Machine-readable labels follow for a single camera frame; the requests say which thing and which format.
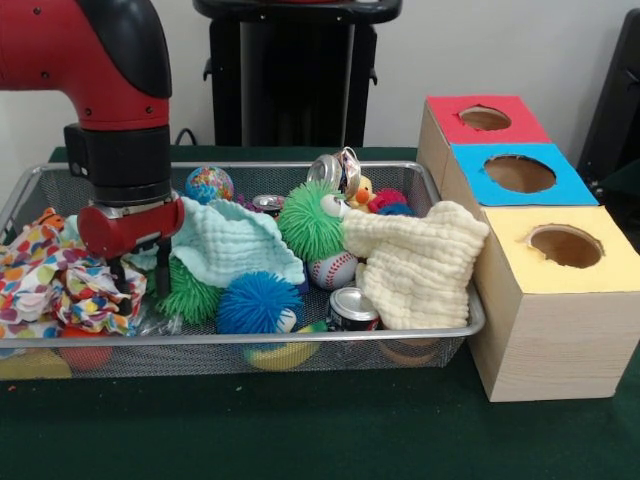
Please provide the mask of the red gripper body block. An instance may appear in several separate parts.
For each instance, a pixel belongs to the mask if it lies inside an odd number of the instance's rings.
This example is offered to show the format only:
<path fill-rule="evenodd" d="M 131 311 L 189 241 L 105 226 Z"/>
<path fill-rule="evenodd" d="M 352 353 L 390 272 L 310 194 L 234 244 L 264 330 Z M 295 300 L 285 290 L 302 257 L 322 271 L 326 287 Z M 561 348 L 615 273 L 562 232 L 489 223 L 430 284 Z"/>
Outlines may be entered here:
<path fill-rule="evenodd" d="M 77 229 L 92 255 L 112 260 L 154 244 L 170 244 L 184 218 L 184 203 L 174 195 L 167 202 L 148 205 L 84 207 L 77 216 Z"/>

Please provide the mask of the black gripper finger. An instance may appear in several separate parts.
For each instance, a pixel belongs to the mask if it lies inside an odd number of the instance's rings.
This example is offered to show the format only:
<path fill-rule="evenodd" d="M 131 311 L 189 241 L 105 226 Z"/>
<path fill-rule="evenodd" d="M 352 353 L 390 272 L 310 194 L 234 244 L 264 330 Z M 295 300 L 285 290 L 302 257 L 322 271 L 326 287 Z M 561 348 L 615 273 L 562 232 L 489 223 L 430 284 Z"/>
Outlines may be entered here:
<path fill-rule="evenodd" d="M 106 260 L 107 266 L 110 269 L 110 274 L 113 277 L 114 285 L 117 290 L 123 294 L 129 294 L 129 283 L 126 279 L 125 269 L 120 257 L 115 257 Z"/>
<path fill-rule="evenodd" d="M 171 292 L 170 254 L 171 239 L 163 238 L 157 243 L 155 291 L 158 299 L 166 298 Z"/>

